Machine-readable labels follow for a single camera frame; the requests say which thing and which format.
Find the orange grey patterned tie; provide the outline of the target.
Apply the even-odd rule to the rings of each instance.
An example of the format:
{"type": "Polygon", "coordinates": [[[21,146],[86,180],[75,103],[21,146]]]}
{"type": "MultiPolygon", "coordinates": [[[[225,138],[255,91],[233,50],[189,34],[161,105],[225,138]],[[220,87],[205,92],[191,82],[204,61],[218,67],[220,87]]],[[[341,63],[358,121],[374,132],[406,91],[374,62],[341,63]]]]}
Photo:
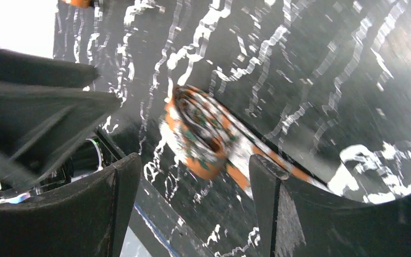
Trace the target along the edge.
{"type": "Polygon", "coordinates": [[[206,180],[227,172],[251,198],[249,159],[261,155],[296,177],[325,191],[317,179],[264,144],[209,94],[193,86],[175,86],[161,117],[160,132],[177,159],[206,180]]]}

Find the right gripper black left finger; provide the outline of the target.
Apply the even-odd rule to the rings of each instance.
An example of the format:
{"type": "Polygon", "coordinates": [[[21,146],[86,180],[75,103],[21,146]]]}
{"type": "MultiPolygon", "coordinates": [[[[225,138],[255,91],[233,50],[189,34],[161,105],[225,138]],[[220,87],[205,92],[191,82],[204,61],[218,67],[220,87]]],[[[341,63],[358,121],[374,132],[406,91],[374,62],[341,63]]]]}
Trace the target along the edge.
{"type": "Polygon", "coordinates": [[[120,256],[138,191],[132,153],[18,204],[0,204],[0,256],[120,256]]]}

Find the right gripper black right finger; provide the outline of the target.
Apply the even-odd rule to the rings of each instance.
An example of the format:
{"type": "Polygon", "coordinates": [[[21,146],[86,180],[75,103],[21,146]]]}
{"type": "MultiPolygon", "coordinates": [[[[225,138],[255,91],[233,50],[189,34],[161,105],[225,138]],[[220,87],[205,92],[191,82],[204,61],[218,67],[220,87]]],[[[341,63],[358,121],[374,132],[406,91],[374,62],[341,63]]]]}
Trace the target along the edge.
{"type": "Polygon", "coordinates": [[[261,155],[250,157],[249,175],[262,256],[411,256],[411,195],[360,203],[261,155]]]}

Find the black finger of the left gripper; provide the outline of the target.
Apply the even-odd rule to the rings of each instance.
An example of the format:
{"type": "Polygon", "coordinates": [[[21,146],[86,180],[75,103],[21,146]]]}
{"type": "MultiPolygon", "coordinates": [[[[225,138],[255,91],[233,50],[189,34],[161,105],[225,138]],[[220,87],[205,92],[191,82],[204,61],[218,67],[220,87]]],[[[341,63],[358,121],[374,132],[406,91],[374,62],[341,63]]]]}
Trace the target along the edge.
{"type": "Polygon", "coordinates": [[[83,88],[100,76],[88,64],[0,49],[0,81],[23,85],[83,88]]]}
{"type": "Polygon", "coordinates": [[[0,181],[34,187],[119,106],[112,93],[0,81],[0,181]]]}

